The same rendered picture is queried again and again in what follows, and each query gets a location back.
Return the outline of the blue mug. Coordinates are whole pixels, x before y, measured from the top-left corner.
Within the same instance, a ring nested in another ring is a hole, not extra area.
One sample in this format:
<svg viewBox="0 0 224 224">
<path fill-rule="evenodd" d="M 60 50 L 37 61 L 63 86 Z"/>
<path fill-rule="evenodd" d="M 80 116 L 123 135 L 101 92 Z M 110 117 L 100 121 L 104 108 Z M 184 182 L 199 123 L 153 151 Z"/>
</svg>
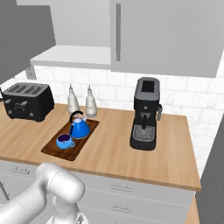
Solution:
<svg viewBox="0 0 224 224">
<path fill-rule="evenodd" d="M 59 135 L 56 139 L 56 144 L 62 150 L 75 146 L 73 139 L 68 134 Z"/>
</svg>

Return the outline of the dark wooden tray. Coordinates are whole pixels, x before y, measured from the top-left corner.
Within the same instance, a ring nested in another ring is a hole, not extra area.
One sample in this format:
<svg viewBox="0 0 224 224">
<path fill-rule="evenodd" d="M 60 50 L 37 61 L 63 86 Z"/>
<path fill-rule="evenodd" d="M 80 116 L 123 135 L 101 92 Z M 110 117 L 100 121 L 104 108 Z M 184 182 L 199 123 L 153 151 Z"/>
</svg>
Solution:
<svg viewBox="0 0 224 224">
<path fill-rule="evenodd" d="M 51 156 L 54 156 L 56 158 L 62 158 L 68 161 L 74 161 L 76 157 L 81 152 L 82 147 L 85 145 L 87 140 L 90 138 L 90 136 L 95 131 L 96 127 L 98 126 L 99 122 L 96 120 L 90 120 L 87 119 L 87 125 L 90 128 L 90 133 L 82 138 L 82 139 L 74 139 L 75 146 L 70 147 L 68 149 L 60 149 L 56 144 L 56 139 L 61 134 L 67 134 L 70 125 L 69 122 L 67 122 L 58 132 L 57 134 L 42 148 L 42 152 Z"/>
</svg>

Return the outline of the dark grey cabinet door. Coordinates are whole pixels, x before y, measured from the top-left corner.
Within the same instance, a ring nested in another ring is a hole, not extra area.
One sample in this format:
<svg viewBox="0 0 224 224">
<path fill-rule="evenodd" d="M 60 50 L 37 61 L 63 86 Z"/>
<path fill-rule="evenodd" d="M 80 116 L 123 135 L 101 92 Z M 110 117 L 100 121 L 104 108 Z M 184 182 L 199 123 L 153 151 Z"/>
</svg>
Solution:
<svg viewBox="0 0 224 224">
<path fill-rule="evenodd" d="M 56 45 L 50 7 L 0 0 L 0 84 L 31 65 L 30 60 Z"/>
</svg>

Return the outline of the white bottle with spout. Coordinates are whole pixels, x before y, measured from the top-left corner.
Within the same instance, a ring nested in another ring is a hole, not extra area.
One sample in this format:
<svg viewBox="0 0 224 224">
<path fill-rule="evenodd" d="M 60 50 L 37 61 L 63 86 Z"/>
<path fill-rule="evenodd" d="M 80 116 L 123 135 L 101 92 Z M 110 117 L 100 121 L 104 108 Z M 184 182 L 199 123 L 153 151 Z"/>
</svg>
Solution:
<svg viewBox="0 0 224 224">
<path fill-rule="evenodd" d="M 78 100 L 76 95 L 74 94 L 74 90 L 72 86 L 69 86 L 69 95 L 67 97 L 67 108 L 68 113 L 71 115 L 73 112 L 80 109 Z"/>
<path fill-rule="evenodd" d="M 97 115 L 97 106 L 96 106 L 95 98 L 92 94 L 91 87 L 87 89 L 86 115 L 88 117 L 96 117 Z"/>
</svg>

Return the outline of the black espresso coffee machine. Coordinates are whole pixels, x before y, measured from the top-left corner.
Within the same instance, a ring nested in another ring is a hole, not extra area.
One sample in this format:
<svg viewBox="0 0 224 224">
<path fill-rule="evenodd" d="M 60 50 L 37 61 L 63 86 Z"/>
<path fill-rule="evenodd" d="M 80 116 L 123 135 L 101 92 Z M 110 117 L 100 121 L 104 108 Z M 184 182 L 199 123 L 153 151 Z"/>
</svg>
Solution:
<svg viewBox="0 0 224 224">
<path fill-rule="evenodd" d="M 134 95 L 135 117 L 129 139 L 133 149 L 153 151 L 157 141 L 157 121 L 163 111 L 160 100 L 160 82 L 142 77 L 137 81 Z"/>
</svg>

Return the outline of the black four-slot toaster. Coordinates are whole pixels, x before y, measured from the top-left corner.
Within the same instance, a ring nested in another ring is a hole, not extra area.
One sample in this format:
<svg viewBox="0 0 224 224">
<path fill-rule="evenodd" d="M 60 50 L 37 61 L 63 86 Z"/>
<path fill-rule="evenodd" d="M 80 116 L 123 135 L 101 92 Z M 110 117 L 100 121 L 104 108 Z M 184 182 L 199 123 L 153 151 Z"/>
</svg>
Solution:
<svg viewBox="0 0 224 224">
<path fill-rule="evenodd" d="M 41 83 L 19 82 L 0 93 L 10 119 L 25 119 L 42 122 L 54 109 L 50 86 Z"/>
</svg>

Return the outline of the wide grey drawer front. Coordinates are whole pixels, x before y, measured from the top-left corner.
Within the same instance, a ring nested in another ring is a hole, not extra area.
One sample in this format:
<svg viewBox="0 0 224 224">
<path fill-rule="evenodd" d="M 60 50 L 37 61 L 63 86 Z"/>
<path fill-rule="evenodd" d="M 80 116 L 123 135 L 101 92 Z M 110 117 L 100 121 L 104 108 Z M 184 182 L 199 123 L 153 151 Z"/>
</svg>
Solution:
<svg viewBox="0 0 224 224">
<path fill-rule="evenodd" d="M 143 200 L 149 202 L 159 202 L 169 205 L 189 207 L 191 205 L 194 192 L 168 186 L 145 184 L 119 178 L 108 178 L 81 172 L 74 172 L 86 187 L 85 194 L 80 201 L 84 205 L 92 205 L 98 202 L 108 203 L 110 206 L 127 205 L 128 200 Z M 117 183 L 119 186 L 129 185 L 133 192 L 123 192 L 110 189 L 110 185 Z"/>
<path fill-rule="evenodd" d="M 108 203 L 84 205 L 81 200 L 78 205 L 89 222 L 101 224 L 185 224 L 189 210 L 188 206 L 128 199 L 128 204 L 121 204 L 120 207 L 128 206 L 132 212 L 123 213 L 112 210 Z"/>
</svg>

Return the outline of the narrow grey drawer front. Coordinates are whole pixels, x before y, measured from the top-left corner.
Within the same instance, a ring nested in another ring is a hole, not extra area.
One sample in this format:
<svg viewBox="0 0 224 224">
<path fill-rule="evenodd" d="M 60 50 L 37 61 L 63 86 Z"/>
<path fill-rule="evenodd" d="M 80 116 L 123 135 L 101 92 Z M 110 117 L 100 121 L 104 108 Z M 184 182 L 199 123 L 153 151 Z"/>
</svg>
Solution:
<svg viewBox="0 0 224 224">
<path fill-rule="evenodd" d="M 29 175 L 12 172 L 11 168 L 19 167 L 20 169 L 27 169 L 30 171 Z M 19 182 L 33 182 L 37 170 L 36 165 L 16 163 L 11 161 L 0 160 L 0 181 L 6 183 L 9 180 Z"/>
</svg>

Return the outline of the tall dark grey unit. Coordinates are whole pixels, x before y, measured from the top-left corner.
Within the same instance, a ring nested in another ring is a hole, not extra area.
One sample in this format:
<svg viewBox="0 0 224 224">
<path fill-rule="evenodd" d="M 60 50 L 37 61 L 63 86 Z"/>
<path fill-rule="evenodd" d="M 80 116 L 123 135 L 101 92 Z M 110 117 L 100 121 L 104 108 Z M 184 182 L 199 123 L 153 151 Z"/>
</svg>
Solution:
<svg viewBox="0 0 224 224">
<path fill-rule="evenodd" d="M 196 193 L 200 224 L 224 224 L 224 115 Z"/>
</svg>

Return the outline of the grey open wall cabinet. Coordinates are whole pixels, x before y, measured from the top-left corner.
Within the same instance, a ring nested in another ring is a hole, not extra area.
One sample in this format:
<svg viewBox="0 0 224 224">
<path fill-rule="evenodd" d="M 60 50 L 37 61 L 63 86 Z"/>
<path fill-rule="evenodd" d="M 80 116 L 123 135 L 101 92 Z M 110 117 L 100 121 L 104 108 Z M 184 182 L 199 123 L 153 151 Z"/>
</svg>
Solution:
<svg viewBox="0 0 224 224">
<path fill-rule="evenodd" d="M 17 0 L 50 7 L 56 45 L 31 59 L 34 66 L 109 69 L 109 0 Z"/>
</svg>

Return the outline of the grey wall outlet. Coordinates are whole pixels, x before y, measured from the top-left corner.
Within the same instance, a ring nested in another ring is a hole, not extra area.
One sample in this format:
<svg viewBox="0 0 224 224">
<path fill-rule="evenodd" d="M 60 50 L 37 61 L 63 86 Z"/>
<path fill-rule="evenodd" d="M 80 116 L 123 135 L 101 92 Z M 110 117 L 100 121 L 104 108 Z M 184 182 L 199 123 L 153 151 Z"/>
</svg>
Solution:
<svg viewBox="0 0 224 224">
<path fill-rule="evenodd" d="M 25 69 L 25 74 L 26 74 L 26 78 L 28 80 L 36 80 L 37 79 L 37 76 L 36 76 L 36 73 L 35 73 L 35 70 L 34 70 L 33 66 L 30 66 L 30 67 L 26 68 Z"/>
</svg>

